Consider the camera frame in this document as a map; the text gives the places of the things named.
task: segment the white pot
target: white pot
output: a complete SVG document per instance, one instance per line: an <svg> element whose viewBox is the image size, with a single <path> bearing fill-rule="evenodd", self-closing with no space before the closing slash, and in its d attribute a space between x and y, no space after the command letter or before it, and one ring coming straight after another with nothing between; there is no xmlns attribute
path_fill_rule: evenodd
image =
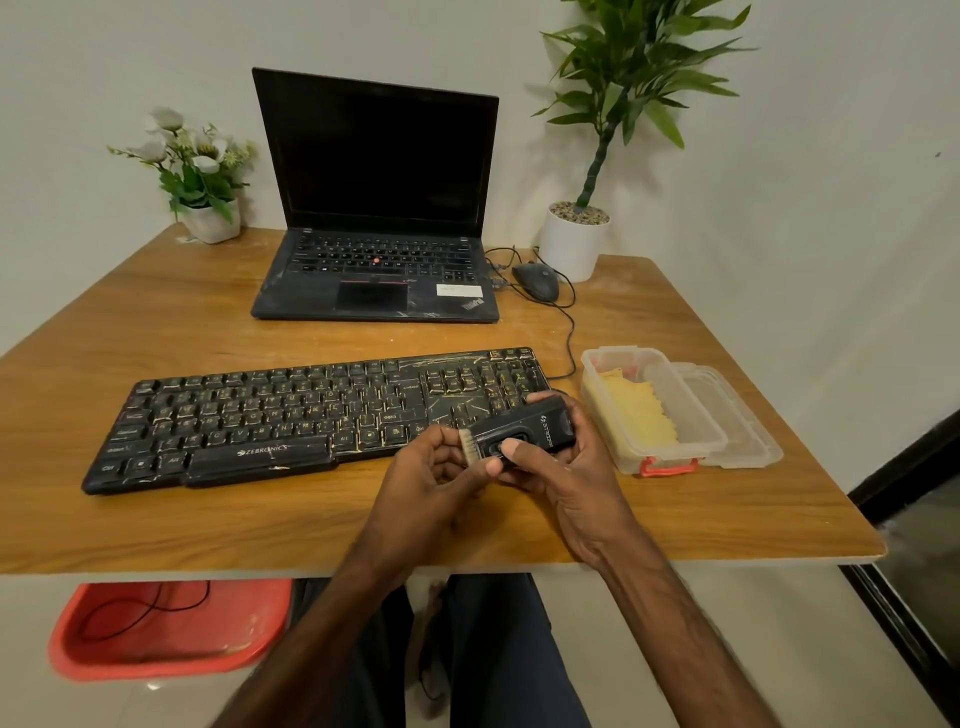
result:
<svg viewBox="0 0 960 728"><path fill-rule="evenodd" d="M573 283L587 280L593 275L609 225L609 220L603 225L571 223L547 209L540 232L540 257Z"/></svg>
<svg viewBox="0 0 960 728"><path fill-rule="evenodd" d="M236 200L227 203L233 222L229 223L213 207L191 209L180 214L183 224L198 240L204 243L220 243L240 234L240 206Z"/></svg>

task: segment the mouse cable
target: mouse cable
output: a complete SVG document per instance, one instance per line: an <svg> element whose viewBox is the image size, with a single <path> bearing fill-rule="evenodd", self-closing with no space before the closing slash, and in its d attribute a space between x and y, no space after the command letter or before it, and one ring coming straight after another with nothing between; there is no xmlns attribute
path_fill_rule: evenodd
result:
<svg viewBox="0 0 960 728"><path fill-rule="evenodd" d="M205 601L210 598L210 580L206 580L206 589L204 590L204 595L200 598L200 601L195 602L194 604L188 604L185 607L160 607L157 604L160 602L160 594L163 592L164 582L160 582L156 585L156 594L154 595L153 601L146 601L137 596L118 596L115 599L108 599L102 604L98 604L89 614L84 617L83 621L80 622L80 626L77 630L80 635L80 639L86 643L101 643L106 642L107 640L112 640L114 637L120 637L122 634L130 632L137 624L147 618L152 612L187 612L191 609L196 609ZM106 609L107 607L113 606L114 604L142 604L147 609L134 621L128 624L123 629L119 629L116 632L112 632L103 637L90 637L86 634L86 627L90 624L90 621L93 619L94 615L98 614L101 610Z"/></svg>
<svg viewBox="0 0 960 728"><path fill-rule="evenodd" d="M511 254L511 256L510 256L510 262L509 262L507 265L505 265L505 266L498 266L498 265L494 264L493 261L490 260L489 258L487 258L487 262L490 263L490 266L491 266L491 269L493 270L493 272L496 273L496 274L503 280L504 283L506 283L506 284L509 285L511 288L513 288L513 289L514 289L514 292L515 292L518 296L520 296L520 297L521 297L522 299L524 299L525 301L529 301L530 303L537 303L537 304L539 304L539 305L546 305L546 306L550 306L551 308L556 308L556 309L557 309L558 311L560 311L560 312L566 317L566 319L570 322L570 331L569 331L569 333L566 335L566 355L567 355L567 357L568 357L569 360L570 360L570 371L567 372L566 374L563 374L563 375L548 376L548 377L546 378L546 380L547 380L547 381L554 381L554 380L556 380L556 379L567 379L567 378L575 375L575 374L577 373L577 360L573 357L573 351L572 351L571 348L570 348L570 339L573 338L573 332L574 332L574 330L576 330L577 322L574 321L574 320L573 320L573 317L570 316L570 314L568 314L568 313L565 311L565 309L570 308L570 307L573 306L575 303L577 303L577 289L573 287L573 283L571 283L571 282L570 282L570 279L569 279L567 276L565 276L563 273L561 273L560 271L556 270L555 268L553 268L553 267L550 266L549 264L543 263L543 258L540 257L540 253L539 253L538 249L535 248L535 249L534 249L534 255L537 257L537 260L539 260L541 263L543 263L544 265L546 265L547 267L549 267L550 270L553 271L554 273L556 273L558 276L562 276L563 279L566 281L566 284L567 284L568 286L570 286L570 292L573 294L573 300L572 300L570 303L565 303L565 304L563 304L563 305L560 305L559 303L554 303L554 302L552 302L552 301L540 301L539 299L535 299L535 298L533 298L532 296L528 296L528 295L523 291L522 288L520 288L520 287L519 287L518 285L516 285L515 283L509 282L509 281L506 279L506 277L500 272L500 271L502 271L502 270L506 270L506 269L509 268L511 265L513 265L514 257L516 257L518 260L520 260L520 262L523 261L523 258L520 257L520 253L517 251L516 247L510 247L510 248L489 248L489 249L486 250L484 253L486 254L486 253L490 253L490 252L492 252L492 251L511 251L511 252L512 252L512 254Z"/></svg>

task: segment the wooden desk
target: wooden desk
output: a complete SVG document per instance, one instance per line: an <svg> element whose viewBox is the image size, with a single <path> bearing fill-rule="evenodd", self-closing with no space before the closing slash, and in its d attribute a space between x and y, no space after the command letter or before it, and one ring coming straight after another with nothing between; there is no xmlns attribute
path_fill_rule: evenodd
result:
<svg viewBox="0 0 960 728"><path fill-rule="evenodd" d="M90 497L80 482L132 384L427 352L531 346L567 368L567 321L498 294L496 325L263 322L253 298L280 240L251 230L218 246L171 227L0 359L0 573L329 574L367 516L387 460L210 490ZM577 287L572 347L637 344L709 364L783 447L764 470L621 476L674 560L871 561L884 547L657 266L601 256ZM577 394L580 375L559 384ZM457 570L571 561L543 503L491 487L433 555Z"/></svg>

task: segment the laptop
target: laptop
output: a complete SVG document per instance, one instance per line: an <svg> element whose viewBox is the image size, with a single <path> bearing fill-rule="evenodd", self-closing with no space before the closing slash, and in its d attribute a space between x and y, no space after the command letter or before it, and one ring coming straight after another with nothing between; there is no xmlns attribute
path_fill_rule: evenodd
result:
<svg viewBox="0 0 960 728"><path fill-rule="evenodd" d="M483 231L494 96L263 68L287 232L258 319L494 322Z"/></svg>

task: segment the forearm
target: forearm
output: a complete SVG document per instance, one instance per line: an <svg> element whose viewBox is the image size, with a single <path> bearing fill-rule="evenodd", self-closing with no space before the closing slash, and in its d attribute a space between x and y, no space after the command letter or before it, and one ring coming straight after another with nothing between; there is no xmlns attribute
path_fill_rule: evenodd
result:
<svg viewBox="0 0 960 728"><path fill-rule="evenodd" d="M337 689L367 620L389 591L383 579L349 561L320 598L240 687L213 728L306 723Z"/></svg>
<svg viewBox="0 0 960 728"><path fill-rule="evenodd" d="M639 527L605 550L600 572L682 728L780 725Z"/></svg>

